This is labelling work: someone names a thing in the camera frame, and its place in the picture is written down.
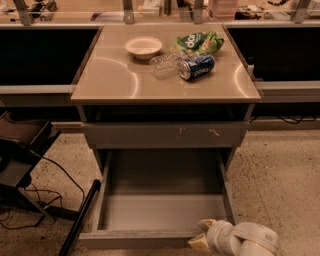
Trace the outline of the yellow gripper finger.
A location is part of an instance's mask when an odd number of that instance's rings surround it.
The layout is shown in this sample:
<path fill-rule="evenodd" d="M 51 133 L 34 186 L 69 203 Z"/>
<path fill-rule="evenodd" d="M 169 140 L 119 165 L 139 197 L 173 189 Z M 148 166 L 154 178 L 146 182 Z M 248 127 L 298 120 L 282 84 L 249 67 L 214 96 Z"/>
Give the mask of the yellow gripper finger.
<path fill-rule="evenodd" d="M 201 233 L 188 241 L 189 246 L 198 251 L 209 252 L 210 248 L 207 242 L 206 234 Z"/>
<path fill-rule="evenodd" d="M 207 231 L 215 223 L 215 219 L 202 219 L 197 223 L 197 225 L 201 230 Z"/>

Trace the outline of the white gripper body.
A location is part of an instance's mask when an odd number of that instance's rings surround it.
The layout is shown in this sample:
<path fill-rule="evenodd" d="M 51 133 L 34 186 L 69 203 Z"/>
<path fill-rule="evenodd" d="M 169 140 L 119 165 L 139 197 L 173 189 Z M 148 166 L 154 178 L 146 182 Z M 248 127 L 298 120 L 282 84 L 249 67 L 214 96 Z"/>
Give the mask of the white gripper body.
<path fill-rule="evenodd" d="M 209 248 L 221 256 L 239 256 L 242 242 L 239 227 L 219 220 L 212 224 L 206 233 Z"/>

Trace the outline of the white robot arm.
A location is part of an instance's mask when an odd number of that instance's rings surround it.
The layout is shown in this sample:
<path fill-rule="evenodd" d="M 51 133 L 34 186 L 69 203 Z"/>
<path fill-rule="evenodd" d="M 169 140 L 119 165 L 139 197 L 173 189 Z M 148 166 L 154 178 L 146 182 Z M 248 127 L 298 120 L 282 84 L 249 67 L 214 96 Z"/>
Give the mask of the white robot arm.
<path fill-rule="evenodd" d="M 225 220 L 203 219 L 202 233 L 188 241 L 192 249 L 220 256 L 277 256 L 279 235 L 252 222 L 233 225 Z"/>

